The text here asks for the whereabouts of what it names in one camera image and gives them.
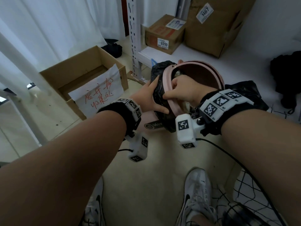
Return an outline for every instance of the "pink trash can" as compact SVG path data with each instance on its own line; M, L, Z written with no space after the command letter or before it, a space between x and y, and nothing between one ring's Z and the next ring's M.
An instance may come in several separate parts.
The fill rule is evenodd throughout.
M172 78L175 72L180 70L185 75L191 77L196 82L201 83L206 86L214 87L217 89L224 89L224 81L220 74L215 68L213 68L208 63L202 61L187 61L176 65L170 65L165 68L162 76L162 83L164 92L172 90ZM185 112L179 106L177 100L167 100L170 106L170 115L174 119ZM151 133L154 131L167 129L170 132L174 132L175 129L170 129L164 120L160 120L155 112L150 111L143 113L141 116L141 122L137 128L137 131Z

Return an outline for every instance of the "person's left hand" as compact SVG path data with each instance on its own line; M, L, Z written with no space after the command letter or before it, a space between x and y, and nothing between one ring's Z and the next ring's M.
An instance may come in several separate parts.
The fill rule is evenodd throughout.
M169 114L169 110L164 106L158 105L153 100L153 91L157 87L159 76L151 83L148 81L140 90L130 96L138 105L143 113L148 111L158 111Z

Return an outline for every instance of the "forearm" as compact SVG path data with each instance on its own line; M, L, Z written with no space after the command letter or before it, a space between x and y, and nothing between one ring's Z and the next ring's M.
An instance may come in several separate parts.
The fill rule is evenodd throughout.
M125 133L124 119L103 111L1 168L0 224L78 224Z
M288 223L296 224L301 204L300 125L265 111L246 110L224 123L222 136Z

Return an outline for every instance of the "shoe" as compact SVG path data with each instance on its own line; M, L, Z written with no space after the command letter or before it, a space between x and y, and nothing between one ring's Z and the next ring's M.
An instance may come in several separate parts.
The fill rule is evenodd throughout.
M82 221L82 226L106 225L101 207L102 190L103 179L100 177L86 206L85 217Z
M191 218L203 214L210 222L216 219L215 209L211 205L211 183L205 170L197 168L186 177L184 203L176 226L192 225Z

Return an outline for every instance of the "white shelf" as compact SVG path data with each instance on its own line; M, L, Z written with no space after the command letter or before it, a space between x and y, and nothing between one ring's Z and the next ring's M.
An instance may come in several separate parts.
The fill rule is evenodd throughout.
M201 60L212 65L223 77L225 84L253 80L267 104L271 106L275 100L280 99L280 94L275 92L275 82L269 72L269 61L260 59L234 45L219 59L186 47L184 44L181 44L172 55L147 47L140 52L138 58L148 67L151 67L151 59L158 63L166 60L177 63L179 59Z

